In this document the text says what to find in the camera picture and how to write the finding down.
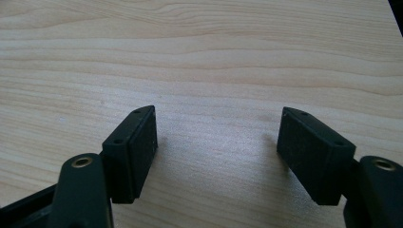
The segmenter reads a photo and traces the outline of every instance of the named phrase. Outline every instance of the black bracket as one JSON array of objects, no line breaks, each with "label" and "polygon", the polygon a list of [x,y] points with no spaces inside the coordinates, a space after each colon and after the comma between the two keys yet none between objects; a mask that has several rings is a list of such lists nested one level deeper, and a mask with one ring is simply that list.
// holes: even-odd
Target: black bracket
[{"label": "black bracket", "polygon": [[157,149],[155,107],[132,111],[103,151],[66,161],[58,183],[0,210],[0,226],[113,227],[110,198],[132,203],[142,192]]},{"label": "black bracket", "polygon": [[403,168],[387,159],[354,160],[355,145],[311,114],[282,111],[278,153],[319,205],[347,198],[348,228],[403,227]]}]

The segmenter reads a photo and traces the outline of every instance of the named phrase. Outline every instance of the wooden table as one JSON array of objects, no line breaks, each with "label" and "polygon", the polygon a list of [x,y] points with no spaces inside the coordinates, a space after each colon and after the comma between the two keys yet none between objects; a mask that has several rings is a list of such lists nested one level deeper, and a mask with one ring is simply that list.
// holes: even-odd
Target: wooden table
[{"label": "wooden table", "polygon": [[0,205],[99,153],[133,109],[160,147],[116,227],[344,227],[281,162],[284,106],[403,163],[403,40],[386,0],[0,1]]}]

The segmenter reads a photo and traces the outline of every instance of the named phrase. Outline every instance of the black plastic part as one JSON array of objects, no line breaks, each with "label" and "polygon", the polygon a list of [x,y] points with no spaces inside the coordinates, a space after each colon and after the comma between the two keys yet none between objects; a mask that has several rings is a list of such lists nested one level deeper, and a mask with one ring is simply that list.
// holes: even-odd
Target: black plastic part
[{"label": "black plastic part", "polygon": [[403,167],[375,156],[360,161],[359,188],[371,227],[403,227]]},{"label": "black plastic part", "polygon": [[0,210],[0,226],[6,228],[45,227],[56,185],[20,199]]},{"label": "black plastic part", "polygon": [[140,196],[157,146],[153,105],[132,111],[104,141],[101,157],[113,203],[132,203]]},{"label": "black plastic part", "polygon": [[278,153],[319,205],[338,205],[344,171],[355,146],[326,124],[301,110],[284,107]]},{"label": "black plastic part", "polygon": [[83,154],[63,164],[47,227],[113,227],[99,155]]}]

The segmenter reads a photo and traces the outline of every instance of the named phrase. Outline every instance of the light wood surface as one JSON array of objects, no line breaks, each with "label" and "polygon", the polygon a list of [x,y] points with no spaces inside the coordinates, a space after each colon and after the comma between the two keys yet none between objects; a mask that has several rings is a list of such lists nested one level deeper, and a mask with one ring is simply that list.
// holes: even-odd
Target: light wood surface
[{"label": "light wood surface", "polygon": [[155,105],[160,147],[116,227],[344,227],[276,152],[281,109],[403,163],[403,39],[379,0],[0,1],[0,205]]}]

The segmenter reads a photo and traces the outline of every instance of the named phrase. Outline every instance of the screw hole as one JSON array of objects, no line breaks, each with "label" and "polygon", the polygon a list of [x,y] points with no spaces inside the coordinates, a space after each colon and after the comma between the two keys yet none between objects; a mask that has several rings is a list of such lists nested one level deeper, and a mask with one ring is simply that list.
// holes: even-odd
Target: screw hole
[{"label": "screw hole", "polygon": [[73,166],[74,168],[82,168],[82,167],[85,167],[85,166],[87,166],[87,165],[89,165],[89,164],[91,164],[91,163],[92,163],[92,158],[90,158],[90,157],[85,157],[85,158],[76,159],[76,160],[71,164],[71,166]]},{"label": "screw hole", "polygon": [[384,160],[373,160],[373,163],[376,167],[386,170],[386,171],[394,171],[396,169],[396,167],[394,167],[394,165],[388,161],[384,161]]},{"label": "screw hole", "polygon": [[121,144],[121,143],[123,143],[124,141],[123,140],[115,140],[113,143],[115,143],[115,144]]},{"label": "screw hole", "polygon": [[336,145],[344,145],[344,143],[343,143],[343,142],[340,142],[340,141],[335,141],[335,144],[336,144]]}]

